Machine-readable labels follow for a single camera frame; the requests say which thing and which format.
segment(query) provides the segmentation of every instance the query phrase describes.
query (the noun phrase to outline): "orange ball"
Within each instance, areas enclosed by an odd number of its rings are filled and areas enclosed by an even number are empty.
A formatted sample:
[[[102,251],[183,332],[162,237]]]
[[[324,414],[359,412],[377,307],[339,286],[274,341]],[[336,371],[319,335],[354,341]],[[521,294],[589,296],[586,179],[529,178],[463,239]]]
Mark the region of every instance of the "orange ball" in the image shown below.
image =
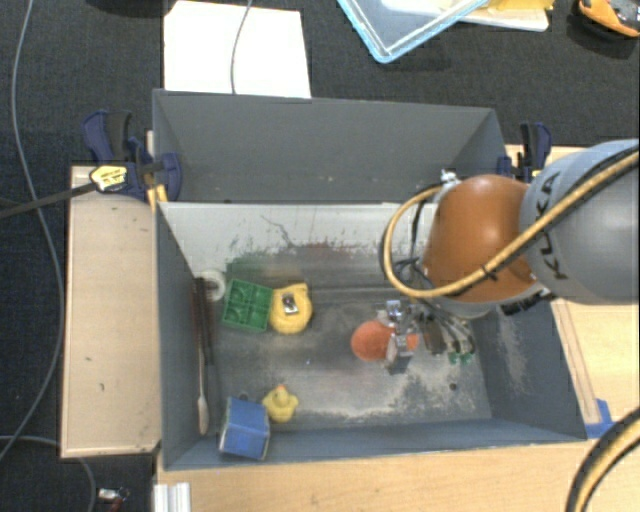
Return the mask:
[[[363,361],[371,362],[384,359],[387,355],[389,339],[394,333],[392,327],[387,327],[378,320],[369,320],[361,324],[351,336],[351,350]],[[418,335],[407,336],[407,348],[418,348]]]

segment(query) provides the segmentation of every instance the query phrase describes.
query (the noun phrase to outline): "gray bin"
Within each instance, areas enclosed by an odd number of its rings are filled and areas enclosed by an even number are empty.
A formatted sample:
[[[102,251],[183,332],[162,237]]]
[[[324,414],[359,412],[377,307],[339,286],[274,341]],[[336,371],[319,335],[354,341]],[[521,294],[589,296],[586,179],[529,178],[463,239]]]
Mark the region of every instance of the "gray bin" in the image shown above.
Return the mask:
[[[586,438],[546,304],[475,320],[477,356],[466,366],[420,347],[406,374],[390,376],[350,350],[355,328],[399,297],[377,259],[389,203],[443,167],[493,172],[504,144],[492,110],[155,91],[153,128],[156,154],[178,151],[185,170],[180,201],[156,217],[167,470],[255,464],[218,452],[222,407],[281,383],[300,407],[272,426],[260,464]],[[200,437],[190,286],[211,269],[271,287],[304,280],[315,314],[299,335],[249,333],[221,325],[216,303],[215,414]]]

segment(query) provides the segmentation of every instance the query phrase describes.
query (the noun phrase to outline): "yellow cable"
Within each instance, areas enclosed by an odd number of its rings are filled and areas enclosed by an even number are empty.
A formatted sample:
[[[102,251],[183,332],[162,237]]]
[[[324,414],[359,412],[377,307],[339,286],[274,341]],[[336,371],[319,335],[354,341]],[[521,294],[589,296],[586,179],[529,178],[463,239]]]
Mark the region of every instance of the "yellow cable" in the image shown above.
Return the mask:
[[[621,171],[624,171],[630,165],[638,161],[638,152],[635,151],[629,156],[616,162],[615,164],[607,167],[602,172],[596,174],[593,178],[587,180],[585,183],[577,187],[573,192],[566,195],[561,201],[559,201],[553,208],[547,211],[536,222],[534,222],[529,228],[523,231],[518,237],[516,237],[509,245],[496,254],[484,268],[480,268],[475,272],[472,272],[468,276],[462,279],[438,288],[431,290],[423,290],[417,288],[411,288],[400,281],[393,272],[393,266],[391,263],[391,242],[393,239],[393,233],[400,220],[400,217],[413,205],[428,199],[432,195],[436,194],[440,188],[429,189],[425,192],[417,194],[403,204],[398,211],[393,215],[389,221],[389,226],[383,236],[383,270],[389,282],[401,293],[409,297],[416,299],[430,299],[434,297],[440,297],[443,295],[451,295],[466,289],[469,286],[476,284],[486,277],[487,274],[493,272],[502,263],[504,263],[512,254],[520,249],[527,242],[532,240],[540,231],[553,222],[559,215],[561,215],[568,208],[571,208],[575,203],[582,199],[591,190],[600,185],[603,181],[610,179]]]
[[[582,512],[587,504],[589,496],[593,489],[604,478],[611,464],[623,453],[627,448],[640,440],[640,417],[626,427],[598,456],[596,462],[593,463],[589,473],[582,481],[575,505],[572,509]]]

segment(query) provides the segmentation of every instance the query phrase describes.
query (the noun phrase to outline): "white cable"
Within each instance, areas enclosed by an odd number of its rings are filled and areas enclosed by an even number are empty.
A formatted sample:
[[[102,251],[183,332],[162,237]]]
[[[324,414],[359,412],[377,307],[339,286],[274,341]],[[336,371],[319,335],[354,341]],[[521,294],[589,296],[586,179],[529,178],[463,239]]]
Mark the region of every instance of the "white cable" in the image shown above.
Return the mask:
[[[22,47],[24,46],[24,38],[25,38],[25,34],[27,32],[27,27],[29,26],[29,20],[31,19],[31,11],[33,10],[33,4],[34,4],[34,0],[29,0],[29,4],[27,5],[27,12],[25,14],[24,17],[24,21],[22,23],[22,30],[20,32],[20,39],[18,41],[18,46],[16,49],[16,56],[15,56],[15,60],[13,63],[13,71],[12,71],[12,75],[11,75],[11,121],[12,121],[12,125],[13,125],[13,133],[15,136],[15,140],[16,140],[16,147],[18,150],[18,156],[20,157],[20,163],[22,164],[22,171],[24,174],[24,178],[25,181],[27,182],[27,187],[29,188],[29,193],[31,194],[31,199],[33,201],[37,201],[38,200],[38,195],[36,194],[35,191],[35,187],[33,186],[33,180],[31,179],[31,172],[29,171],[29,165],[27,163],[27,159],[25,157],[24,154],[24,148],[22,147],[22,140],[20,139],[20,129],[18,127],[18,109],[17,109],[17,88],[18,88],[18,68],[19,68],[19,64],[20,64],[20,56],[22,54]],[[41,443],[41,444],[47,444],[50,446],[55,446],[58,447],[58,443],[56,443],[55,441],[52,441],[51,439],[46,439],[43,437],[38,437],[38,436],[22,436],[22,431],[25,429],[25,427],[27,426],[27,424],[29,423],[29,421],[31,420],[33,414],[35,413],[36,409],[38,408],[38,406],[40,405],[40,402],[42,401],[42,398],[47,390],[47,388],[49,387],[49,384],[51,384],[51,380],[53,379],[53,375],[55,373],[56,370],[56,366],[58,363],[58,358],[60,357],[60,352],[62,350],[62,342],[63,342],[63,337],[64,337],[64,331],[63,331],[63,326],[64,326],[64,281],[62,279],[62,271],[60,268],[60,260],[58,259],[58,255],[56,253],[56,248],[55,245],[53,243],[53,239],[51,237],[51,232],[49,230],[49,226],[47,224],[46,219],[44,218],[44,214],[42,213],[41,209],[37,210],[38,212],[38,219],[40,221],[40,225],[42,226],[42,231],[44,234],[44,237],[46,239],[47,242],[47,247],[49,249],[49,254],[51,256],[51,263],[53,265],[53,270],[55,273],[55,278],[56,278],[56,284],[57,284],[57,288],[58,288],[58,333],[56,336],[56,344],[55,344],[55,348],[53,351],[53,356],[51,358],[51,363],[49,365],[49,369],[47,371],[47,374],[45,376],[45,379],[42,383],[42,386],[40,387],[40,390],[38,391],[38,394],[36,395],[36,398],[34,399],[33,403],[31,404],[31,407],[29,408],[29,411],[27,412],[27,414],[24,416],[22,422],[20,423],[20,425],[18,426],[18,428],[16,429],[16,431],[13,433],[13,435],[11,436],[0,436],[0,440],[2,441],[8,441],[7,445],[4,447],[4,449],[2,450],[2,452],[0,452],[0,463],[2,462],[2,460],[7,456],[7,453],[9,453],[9,450],[13,447],[13,445],[18,441],[18,440],[24,440],[24,441],[31,441],[31,442],[36,442],[36,443]],[[89,478],[89,484],[91,486],[91,499],[89,502],[89,507],[88,510],[91,511],[93,510],[94,506],[95,506],[95,478],[93,476],[93,473],[91,471],[91,468],[87,465],[87,463],[82,460],[79,459],[80,463],[82,464],[82,466],[84,467],[85,472],[87,473],[87,476]]]
[[[231,69],[229,71],[229,78],[231,79],[231,94],[237,94],[235,80],[236,50],[238,48],[238,41],[240,40],[240,34],[242,33],[244,22],[247,20],[247,16],[249,15],[249,11],[251,10],[252,5],[253,0],[248,0],[247,6],[244,9],[244,14],[242,15],[242,20],[240,20],[240,25],[238,26],[238,31],[236,32],[236,39],[233,42],[233,49],[231,50]]]

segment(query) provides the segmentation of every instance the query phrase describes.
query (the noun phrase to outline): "blue toy block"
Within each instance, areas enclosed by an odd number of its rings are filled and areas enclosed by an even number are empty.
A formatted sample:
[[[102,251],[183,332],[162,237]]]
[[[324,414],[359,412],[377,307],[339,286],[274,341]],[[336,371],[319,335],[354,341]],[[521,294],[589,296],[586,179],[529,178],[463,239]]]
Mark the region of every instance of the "blue toy block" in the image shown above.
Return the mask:
[[[221,452],[264,460],[269,437],[269,418],[264,405],[232,397],[227,399],[220,436]]]

